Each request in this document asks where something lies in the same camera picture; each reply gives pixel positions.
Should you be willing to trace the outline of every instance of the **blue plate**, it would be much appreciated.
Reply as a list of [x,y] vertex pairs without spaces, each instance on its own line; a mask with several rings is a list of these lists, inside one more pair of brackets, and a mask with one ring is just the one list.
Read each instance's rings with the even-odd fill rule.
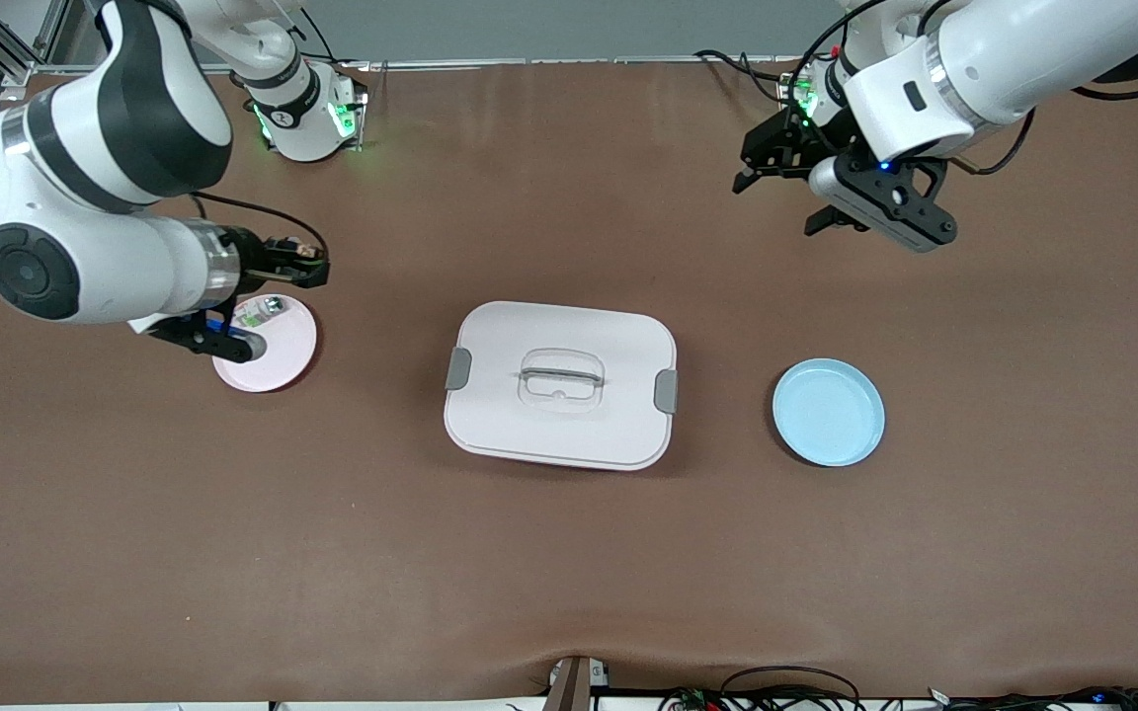
[[793,452],[825,468],[863,462],[885,433],[885,404],[871,379],[831,358],[784,373],[772,397],[775,428]]

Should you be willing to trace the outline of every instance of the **light pink round plate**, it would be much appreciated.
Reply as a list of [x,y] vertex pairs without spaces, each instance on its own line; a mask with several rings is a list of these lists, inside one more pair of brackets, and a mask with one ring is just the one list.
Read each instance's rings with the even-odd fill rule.
[[315,356],[319,344],[319,325],[315,316],[304,303],[281,294],[258,294],[245,303],[278,296],[284,303],[284,311],[266,323],[242,328],[266,339],[266,354],[257,361],[231,363],[213,359],[213,369],[222,382],[245,392],[270,392],[295,381],[306,371]]

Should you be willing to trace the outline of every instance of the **white container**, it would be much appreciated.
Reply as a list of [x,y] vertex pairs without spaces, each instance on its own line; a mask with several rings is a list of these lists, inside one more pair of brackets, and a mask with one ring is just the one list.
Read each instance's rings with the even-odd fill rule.
[[635,471],[665,454],[676,404],[676,348],[660,321],[492,301],[461,325],[444,419],[473,454]]

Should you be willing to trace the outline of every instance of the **brown table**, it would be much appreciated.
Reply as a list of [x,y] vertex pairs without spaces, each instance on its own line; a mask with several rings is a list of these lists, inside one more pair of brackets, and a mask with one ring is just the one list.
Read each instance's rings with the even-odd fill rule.
[[[320,165],[265,152],[216,81],[238,139],[215,190],[333,243],[298,387],[234,392],[123,325],[0,303],[0,702],[531,693],[569,653],[621,685],[764,662],[869,694],[1138,685],[1138,102],[1046,104],[1011,168],[949,180],[962,237],[920,257],[802,238],[799,182],[731,195],[768,110],[740,76],[370,81],[365,149]],[[501,298],[662,320],[665,458],[455,448],[448,350]],[[809,356],[884,396],[856,468],[794,461],[767,422]]]

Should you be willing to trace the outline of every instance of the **gray latch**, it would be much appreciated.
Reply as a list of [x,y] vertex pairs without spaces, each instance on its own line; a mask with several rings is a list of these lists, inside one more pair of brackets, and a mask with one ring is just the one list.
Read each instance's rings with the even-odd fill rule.
[[462,390],[468,385],[468,374],[473,370],[473,355],[467,348],[451,352],[451,367],[446,369],[446,390]]
[[678,406],[678,373],[661,371],[655,374],[655,386],[652,387],[652,405],[667,415],[673,415]]

